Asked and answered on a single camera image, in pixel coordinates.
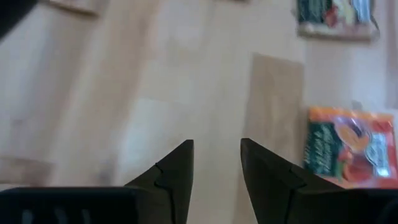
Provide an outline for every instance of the snack package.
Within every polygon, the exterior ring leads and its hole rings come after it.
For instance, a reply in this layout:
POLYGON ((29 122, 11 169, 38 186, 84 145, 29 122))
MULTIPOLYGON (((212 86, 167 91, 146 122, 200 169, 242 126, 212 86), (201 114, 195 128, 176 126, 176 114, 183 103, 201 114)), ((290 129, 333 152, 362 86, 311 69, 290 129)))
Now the snack package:
POLYGON ((344 188, 398 188, 393 116, 309 110, 304 168, 344 188))
POLYGON ((380 36, 374 0, 297 0, 298 34, 342 40, 380 36))

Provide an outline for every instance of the laminate floor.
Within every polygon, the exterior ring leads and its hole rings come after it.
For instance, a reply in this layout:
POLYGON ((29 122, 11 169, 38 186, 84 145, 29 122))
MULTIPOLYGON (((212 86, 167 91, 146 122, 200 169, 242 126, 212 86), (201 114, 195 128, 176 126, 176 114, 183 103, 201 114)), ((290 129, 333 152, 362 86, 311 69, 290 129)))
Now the laminate floor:
POLYGON ((398 116, 395 6, 377 3, 372 45, 298 38, 291 1, 39 5, 0 43, 0 152, 54 164, 46 185, 122 185, 194 139, 188 223, 255 223, 242 137, 300 163, 309 105, 398 116))

